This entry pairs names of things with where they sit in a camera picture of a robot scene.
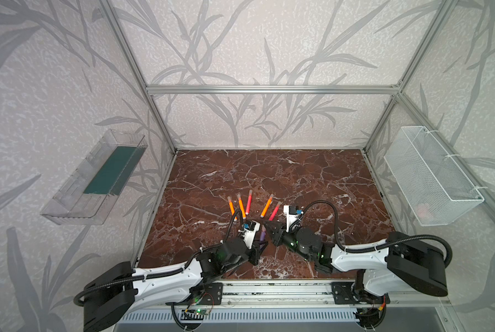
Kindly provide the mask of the purple highlighter pen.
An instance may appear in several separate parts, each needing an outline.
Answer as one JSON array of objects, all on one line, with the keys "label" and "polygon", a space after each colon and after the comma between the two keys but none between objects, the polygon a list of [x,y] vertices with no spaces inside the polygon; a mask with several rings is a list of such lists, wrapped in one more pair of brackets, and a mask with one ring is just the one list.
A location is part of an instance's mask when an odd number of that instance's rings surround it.
[{"label": "purple highlighter pen", "polygon": [[265,234],[266,234],[266,229],[265,229],[265,226],[263,225],[261,227],[261,233],[260,233],[260,242],[264,242],[265,241]]}]

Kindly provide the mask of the orange highlighter pair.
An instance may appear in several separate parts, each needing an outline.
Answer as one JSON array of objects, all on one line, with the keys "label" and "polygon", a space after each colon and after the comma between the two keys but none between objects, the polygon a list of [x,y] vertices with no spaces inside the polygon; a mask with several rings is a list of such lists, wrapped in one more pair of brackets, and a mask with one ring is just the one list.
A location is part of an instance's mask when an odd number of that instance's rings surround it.
[{"label": "orange highlighter pair", "polygon": [[239,207],[240,207],[240,210],[241,210],[242,218],[243,219],[246,219],[246,210],[244,208],[244,204],[243,204],[243,200],[242,200],[241,194],[240,193],[237,193],[236,194],[236,197],[237,197],[237,201],[239,203]]}]

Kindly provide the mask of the pink highlighter pair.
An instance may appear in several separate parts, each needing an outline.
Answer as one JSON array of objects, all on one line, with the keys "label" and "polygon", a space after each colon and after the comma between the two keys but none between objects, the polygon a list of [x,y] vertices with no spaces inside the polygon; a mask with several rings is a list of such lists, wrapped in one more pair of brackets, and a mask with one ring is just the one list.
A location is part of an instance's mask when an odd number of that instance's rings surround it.
[{"label": "pink highlighter pair", "polygon": [[252,196],[253,196],[253,190],[250,190],[249,193],[248,193],[248,199],[247,199],[247,203],[246,203],[246,216],[250,214],[250,208],[251,208],[251,205],[252,205]]}]

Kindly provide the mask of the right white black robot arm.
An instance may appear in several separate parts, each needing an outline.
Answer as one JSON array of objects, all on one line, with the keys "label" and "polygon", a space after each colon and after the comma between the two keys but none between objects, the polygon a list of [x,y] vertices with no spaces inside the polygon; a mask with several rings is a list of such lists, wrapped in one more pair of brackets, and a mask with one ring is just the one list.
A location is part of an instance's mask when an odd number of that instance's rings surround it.
[{"label": "right white black robot arm", "polygon": [[[276,221],[264,225],[275,246],[286,246],[311,261],[316,271],[329,275],[356,271],[353,290],[358,295],[381,297],[407,289],[434,297],[448,294],[446,268],[452,249],[439,237],[390,232],[387,239],[375,243],[338,246],[302,226],[288,232]],[[431,240],[443,243],[445,250],[432,246]]]}]

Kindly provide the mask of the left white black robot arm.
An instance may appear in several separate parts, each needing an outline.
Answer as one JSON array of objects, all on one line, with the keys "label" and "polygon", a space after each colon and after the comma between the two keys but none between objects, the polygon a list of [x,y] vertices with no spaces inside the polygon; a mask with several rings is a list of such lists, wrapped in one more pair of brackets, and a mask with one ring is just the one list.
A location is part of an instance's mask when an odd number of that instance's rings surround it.
[{"label": "left white black robot arm", "polygon": [[75,296],[83,308],[84,331],[103,331],[126,313],[155,305],[180,304],[203,294],[205,288],[245,263],[257,265],[267,241],[246,246],[240,237],[194,253],[186,262],[160,268],[116,264]]}]

